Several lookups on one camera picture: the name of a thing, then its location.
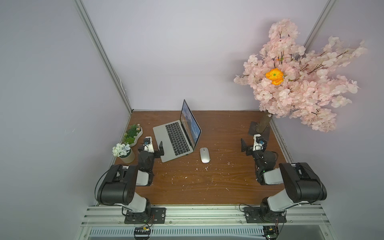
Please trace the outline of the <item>silver open laptop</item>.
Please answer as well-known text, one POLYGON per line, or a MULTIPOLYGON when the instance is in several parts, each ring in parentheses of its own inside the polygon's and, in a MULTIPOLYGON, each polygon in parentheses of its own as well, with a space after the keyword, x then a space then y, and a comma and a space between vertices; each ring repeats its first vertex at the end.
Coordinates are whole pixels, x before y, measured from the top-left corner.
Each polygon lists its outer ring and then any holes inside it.
POLYGON ((193 112, 183 101, 180 119, 153 128, 156 142, 163 147, 163 163, 189 155, 194 152, 202 134, 193 112))

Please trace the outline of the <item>green succulents in white planter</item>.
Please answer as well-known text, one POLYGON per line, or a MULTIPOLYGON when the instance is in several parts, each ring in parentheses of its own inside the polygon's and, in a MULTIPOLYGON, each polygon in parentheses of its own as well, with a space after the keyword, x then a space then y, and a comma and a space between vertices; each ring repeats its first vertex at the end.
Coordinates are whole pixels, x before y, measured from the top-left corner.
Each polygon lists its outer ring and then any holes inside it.
POLYGON ((133 147, 137 144, 138 139, 143 134, 143 129, 140 124, 134 124, 127 128, 123 135, 122 144, 133 147))

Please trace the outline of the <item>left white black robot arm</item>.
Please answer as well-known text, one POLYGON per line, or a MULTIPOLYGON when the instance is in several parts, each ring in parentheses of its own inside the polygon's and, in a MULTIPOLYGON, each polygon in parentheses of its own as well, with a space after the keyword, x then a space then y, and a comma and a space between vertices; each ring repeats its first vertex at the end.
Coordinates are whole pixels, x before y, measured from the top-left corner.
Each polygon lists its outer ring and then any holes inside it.
POLYGON ((160 142, 158 150, 150 150, 152 144, 139 148, 137 165, 112 165, 98 180, 94 197, 101 205, 121 206, 126 217, 151 216, 151 203, 135 192, 137 186, 148 187, 154 178, 155 159, 163 156, 164 147, 160 142))

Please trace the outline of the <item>left small circuit board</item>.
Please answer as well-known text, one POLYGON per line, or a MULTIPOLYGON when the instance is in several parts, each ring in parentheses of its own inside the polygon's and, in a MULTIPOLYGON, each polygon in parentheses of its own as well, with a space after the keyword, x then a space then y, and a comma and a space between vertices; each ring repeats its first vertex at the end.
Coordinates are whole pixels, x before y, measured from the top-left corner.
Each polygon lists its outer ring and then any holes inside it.
POLYGON ((134 239, 135 240, 149 240, 152 230, 148 227, 135 227, 134 239))

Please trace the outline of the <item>aluminium mounting rail frame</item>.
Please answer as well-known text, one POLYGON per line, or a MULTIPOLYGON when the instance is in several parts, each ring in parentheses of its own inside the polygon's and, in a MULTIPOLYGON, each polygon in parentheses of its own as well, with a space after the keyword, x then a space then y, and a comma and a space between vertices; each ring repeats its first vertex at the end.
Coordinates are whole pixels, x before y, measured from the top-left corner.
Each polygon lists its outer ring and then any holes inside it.
POLYGON ((320 205, 301 205, 286 210, 286 223, 247 223, 249 205, 155 205, 166 208, 164 224, 125 224, 118 206, 88 207, 77 240, 134 240, 135 227, 152 230, 149 240, 265 240, 263 226, 279 228, 277 240, 336 240, 320 205))

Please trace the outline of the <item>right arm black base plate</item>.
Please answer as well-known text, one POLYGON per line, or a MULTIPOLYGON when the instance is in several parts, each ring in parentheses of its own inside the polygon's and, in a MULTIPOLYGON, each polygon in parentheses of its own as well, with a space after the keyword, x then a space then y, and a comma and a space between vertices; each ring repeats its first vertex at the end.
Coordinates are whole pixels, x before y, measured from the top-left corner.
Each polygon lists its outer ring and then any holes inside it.
POLYGON ((280 224, 287 222, 285 212, 273 212, 270 210, 264 210, 261 207, 245 207, 244 213, 246 221, 249 224, 280 224))

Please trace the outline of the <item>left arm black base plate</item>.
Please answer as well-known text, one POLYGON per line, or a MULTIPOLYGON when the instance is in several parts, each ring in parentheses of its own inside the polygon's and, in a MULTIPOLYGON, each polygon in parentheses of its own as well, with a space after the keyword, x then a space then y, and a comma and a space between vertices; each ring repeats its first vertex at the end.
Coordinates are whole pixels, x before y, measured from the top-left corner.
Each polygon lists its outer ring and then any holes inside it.
POLYGON ((166 210, 166 208, 151 208, 142 213, 132 213, 128 210, 122 210, 122 214, 125 217, 125 224, 164 224, 166 210))

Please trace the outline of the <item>small circuit board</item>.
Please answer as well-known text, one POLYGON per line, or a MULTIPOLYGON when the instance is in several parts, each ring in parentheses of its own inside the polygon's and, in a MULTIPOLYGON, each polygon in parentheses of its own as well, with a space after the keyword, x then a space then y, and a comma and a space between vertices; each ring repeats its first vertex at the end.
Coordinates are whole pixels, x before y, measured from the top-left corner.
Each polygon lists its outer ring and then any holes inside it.
POLYGON ((152 230, 148 227, 135 227, 134 239, 135 240, 149 240, 152 230))
POLYGON ((276 226, 263 226, 263 237, 265 237, 266 240, 276 240, 279 233, 279 228, 276 226))

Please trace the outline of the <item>right small circuit board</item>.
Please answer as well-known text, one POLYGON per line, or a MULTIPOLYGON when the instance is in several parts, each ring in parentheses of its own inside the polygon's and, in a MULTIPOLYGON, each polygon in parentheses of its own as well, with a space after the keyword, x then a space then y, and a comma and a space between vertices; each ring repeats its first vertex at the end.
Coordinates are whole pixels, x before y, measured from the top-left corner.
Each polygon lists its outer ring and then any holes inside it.
POLYGON ((276 240, 279 233, 279 228, 276 226, 263 226, 263 237, 265 237, 266 240, 276 240))

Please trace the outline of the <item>white flowers in beige pot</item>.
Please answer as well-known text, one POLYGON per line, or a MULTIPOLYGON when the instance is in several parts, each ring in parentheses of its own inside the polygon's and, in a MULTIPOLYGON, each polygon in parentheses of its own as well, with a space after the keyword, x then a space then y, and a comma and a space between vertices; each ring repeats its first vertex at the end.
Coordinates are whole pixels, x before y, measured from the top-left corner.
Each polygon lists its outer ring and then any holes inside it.
POLYGON ((116 144, 112 148, 114 157, 120 158, 125 164, 130 164, 135 160, 135 153, 130 145, 116 144))

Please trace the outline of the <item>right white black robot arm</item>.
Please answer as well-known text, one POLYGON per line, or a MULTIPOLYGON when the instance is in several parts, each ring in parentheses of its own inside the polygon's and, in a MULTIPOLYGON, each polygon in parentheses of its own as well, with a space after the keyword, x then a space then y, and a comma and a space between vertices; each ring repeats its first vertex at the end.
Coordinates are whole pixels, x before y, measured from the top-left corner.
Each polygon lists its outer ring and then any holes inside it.
POLYGON ((257 182, 262 186, 283 184, 285 188, 264 198, 259 207, 245 207, 243 212, 248 220, 256 223, 284 223, 287 209, 327 198, 326 187, 307 163, 282 163, 276 168, 279 155, 266 148, 267 141, 261 135, 254 135, 251 146, 241 139, 241 151, 254 159, 257 182))

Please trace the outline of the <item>orange artificial flower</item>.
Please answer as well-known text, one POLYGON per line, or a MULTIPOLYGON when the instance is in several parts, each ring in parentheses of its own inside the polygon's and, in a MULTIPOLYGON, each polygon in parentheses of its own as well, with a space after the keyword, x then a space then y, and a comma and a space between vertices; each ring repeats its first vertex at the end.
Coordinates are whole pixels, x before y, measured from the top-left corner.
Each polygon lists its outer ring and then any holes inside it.
POLYGON ((266 73, 266 78, 269 79, 273 85, 278 86, 284 81, 284 73, 279 69, 272 69, 266 73))

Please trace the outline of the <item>white wireless mouse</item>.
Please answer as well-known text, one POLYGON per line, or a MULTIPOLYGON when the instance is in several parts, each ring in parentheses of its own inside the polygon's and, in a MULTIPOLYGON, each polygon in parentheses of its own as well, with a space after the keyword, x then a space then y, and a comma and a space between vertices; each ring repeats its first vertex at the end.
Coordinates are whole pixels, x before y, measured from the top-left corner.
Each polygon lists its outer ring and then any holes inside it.
POLYGON ((207 164, 211 161, 208 148, 200 148, 200 156, 201 156, 201 161, 204 164, 207 164))

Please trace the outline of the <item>pink artificial blossom tree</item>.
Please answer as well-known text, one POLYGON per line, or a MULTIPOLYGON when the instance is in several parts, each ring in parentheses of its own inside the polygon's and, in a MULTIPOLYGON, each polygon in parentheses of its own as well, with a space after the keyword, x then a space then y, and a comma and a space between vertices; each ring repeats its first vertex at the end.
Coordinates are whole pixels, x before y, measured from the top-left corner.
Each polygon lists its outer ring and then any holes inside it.
POLYGON ((298 36, 297 25, 289 19, 272 24, 269 41, 259 54, 249 57, 234 81, 253 89, 259 109, 269 117, 298 118, 315 131, 333 131, 336 114, 332 109, 350 104, 345 94, 359 90, 356 81, 335 71, 363 55, 366 48, 360 44, 351 49, 338 37, 330 37, 320 52, 307 52, 296 43, 298 36), (284 73, 282 84, 275 86, 266 78, 272 69, 284 73))

